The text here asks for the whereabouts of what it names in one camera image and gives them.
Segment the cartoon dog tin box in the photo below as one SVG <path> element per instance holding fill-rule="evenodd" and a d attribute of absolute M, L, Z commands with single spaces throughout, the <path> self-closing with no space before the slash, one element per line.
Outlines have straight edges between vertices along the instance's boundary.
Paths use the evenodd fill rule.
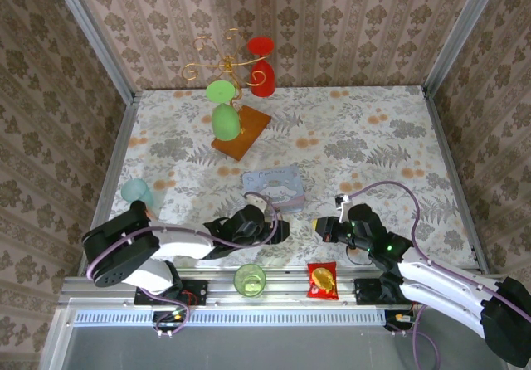
<path fill-rule="evenodd" d="M 268 197 L 276 211 L 295 213 L 304 208 L 304 187 L 296 165 L 246 172 L 242 184 L 244 192 Z"/>

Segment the red snack packet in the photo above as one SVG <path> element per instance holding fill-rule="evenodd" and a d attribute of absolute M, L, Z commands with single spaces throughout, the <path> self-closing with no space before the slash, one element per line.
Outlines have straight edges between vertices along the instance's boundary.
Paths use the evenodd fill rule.
<path fill-rule="evenodd" d="M 308 264 L 308 298 L 338 300 L 337 270 L 335 262 Z"/>

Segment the clear green plastic cup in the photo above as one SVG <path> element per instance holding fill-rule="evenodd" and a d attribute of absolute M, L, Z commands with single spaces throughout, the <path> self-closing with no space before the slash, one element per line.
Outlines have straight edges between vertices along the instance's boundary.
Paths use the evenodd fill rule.
<path fill-rule="evenodd" d="M 261 294 L 266 286 L 266 274 L 256 264 L 245 264 L 234 274 L 233 284 L 236 291 L 247 298 Z"/>

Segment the floral tablecloth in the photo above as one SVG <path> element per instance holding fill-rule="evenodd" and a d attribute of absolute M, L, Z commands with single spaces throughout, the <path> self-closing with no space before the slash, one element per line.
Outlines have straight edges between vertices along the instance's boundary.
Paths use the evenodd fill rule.
<path fill-rule="evenodd" d="M 141 178 L 158 220 L 198 226 L 244 207 L 244 173 L 296 165 L 305 202 L 287 216 L 289 238 L 236 251 L 216 268 L 365 263 L 363 252 L 323 243 L 312 229 L 315 218 L 336 214 L 337 195 L 350 193 L 429 256 L 478 268 L 419 87 L 279 88 L 243 101 L 272 120 L 236 161 L 211 146 L 214 104 L 203 90 L 144 92 L 110 217 L 127 209 L 123 184 Z"/>

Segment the pale teal plastic cup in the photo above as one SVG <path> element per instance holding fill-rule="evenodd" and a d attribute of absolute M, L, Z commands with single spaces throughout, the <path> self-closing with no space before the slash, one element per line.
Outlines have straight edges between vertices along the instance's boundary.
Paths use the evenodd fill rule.
<path fill-rule="evenodd" d="M 120 190 L 120 194 L 126 202 L 141 201 L 147 208 L 153 208 L 153 194 L 148 184 L 141 178 L 133 178 L 125 182 Z"/>

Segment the green wine glass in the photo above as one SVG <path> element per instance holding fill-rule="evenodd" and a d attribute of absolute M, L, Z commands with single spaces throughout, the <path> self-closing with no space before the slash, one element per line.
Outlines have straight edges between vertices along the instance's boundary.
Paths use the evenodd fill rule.
<path fill-rule="evenodd" d="M 241 132 L 240 117 L 230 104 L 235 93 L 235 86 L 227 80 L 215 80 L 206 88 L 207 98 L 217 105 L 212 111 L 212 131 L 221 141 L 231 141 Z"/>

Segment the red wine glass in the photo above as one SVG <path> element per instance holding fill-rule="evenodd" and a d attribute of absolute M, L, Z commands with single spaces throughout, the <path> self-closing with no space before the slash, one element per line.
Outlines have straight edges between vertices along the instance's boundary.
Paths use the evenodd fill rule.
<path fill-rule="evenodd" d="M 267 57 L 275 47 L 271 38 L 265 36 L 253 37 L 247 43 L 247 49 L 258 57 L 251 68 L 249 86 L 251 93 L 258 97 L 269 97 L 275 92 L 275 72 Z"/>

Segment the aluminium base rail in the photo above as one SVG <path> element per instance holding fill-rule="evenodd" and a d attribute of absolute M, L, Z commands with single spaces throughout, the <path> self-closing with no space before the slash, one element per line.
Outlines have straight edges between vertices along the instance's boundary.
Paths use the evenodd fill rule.
<path fill-rule="evenodd" d="M 266 285 L 256 298 L 245 298 L 236 292 L 233 277 L 234 267 L 182 268 L 178 270 L 186 280 L 207 281 L 207 309 L 326 309 L 355 308 L 354 281 L 358 278 L 377 278 L 381 271 L 375 268 L 339 267 L 337 281 L 338 300 L 310 299 L 308 271 L 303 266 L 288 268 L 265 268 Z M 65 279 L 58 304 L 84 309 L 131 309 L 134 307 L 135 288 L 118 284 L 98 288 L 85 278 Z"/>

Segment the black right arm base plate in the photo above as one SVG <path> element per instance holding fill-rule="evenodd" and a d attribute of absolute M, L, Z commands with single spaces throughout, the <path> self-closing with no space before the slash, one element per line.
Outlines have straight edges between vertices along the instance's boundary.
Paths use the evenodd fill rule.
<path fill-rule="evenodd" d="M 403 280 L 387 274 L 378 278 L 358 278 L 353 282 L 354 295 L 359 305 L 412 305 L 421 304 L 408 299 L 401 291 Z"/>

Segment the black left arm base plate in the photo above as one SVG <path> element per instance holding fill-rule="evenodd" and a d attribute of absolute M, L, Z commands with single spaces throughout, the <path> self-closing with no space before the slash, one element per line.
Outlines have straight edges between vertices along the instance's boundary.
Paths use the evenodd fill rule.
<path fill-rule="evenodd" d="M 207 280 L 181 280 L 181 284 L 173 286 L 158 297 L 164 299 L 178 300 L 188 306 L 204 306 L 207 302 Z M 168 304 L 167 301 L 161 301 L 160 299 L 153 299 L 145 294 L 140 288 L 137 288 L 134 295 L 135 305 L 164 305 Z"/>

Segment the aluminium side rail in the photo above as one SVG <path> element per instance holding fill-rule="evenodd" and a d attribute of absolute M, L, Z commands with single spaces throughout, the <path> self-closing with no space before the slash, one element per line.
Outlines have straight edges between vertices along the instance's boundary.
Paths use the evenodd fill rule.
<path fill-rule="evenodd" d="M 441 124 L 439 114 L 436 109 L 434 100 L 429 95 L 429 92 L 425 87 L 421 87 L 422 94 L 426 101 L 426 107 L 428 113 L 431 117 L 431 122 L 437 142 L 439 144 L 441 155 L 446 165 L 446 170 L 448 172 L 448 177 L 455 194 L 455 201 L 460 212 L 460 217 L 463 222 L 466 235 L 471 245 L 471 250 L 474 253 L 475 262 L 478 265 L 479 270 L 484 274 L 490 273 L 490 268 L 486 260 L 485 253 L 483 252 L 483 247 L 478 237 L 477 231 L 475 229 L 475 224 L 472 219 L 468 203 L 465 198 L 465 193 L 463 187 L 461 186 L 459 175 L 453 160 L 449 144 L 446 139 L 446 135 Z"/>
<path fill-rule="evenodd" d="M 125 108 L 90 230 L 109 219 L 141 98 L 142 92 L 137 93 Z"/>

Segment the aluminium frame post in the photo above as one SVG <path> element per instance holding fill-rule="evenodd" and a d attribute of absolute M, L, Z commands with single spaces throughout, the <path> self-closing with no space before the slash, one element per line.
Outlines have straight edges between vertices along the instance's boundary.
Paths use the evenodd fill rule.
<path fill-rule="evenodd" d="M 466 0 L 423 86 L 428 98 L 433 98 L 441 87 L 488 2 Z"/>
<path fill-rule="evenodd" d="M 122 71 L 110 45 L 105 40 L 90 7 L 85 0 L 65 0 L 65 2 L 125 104 L 132 105 L 135 91 Z"/>

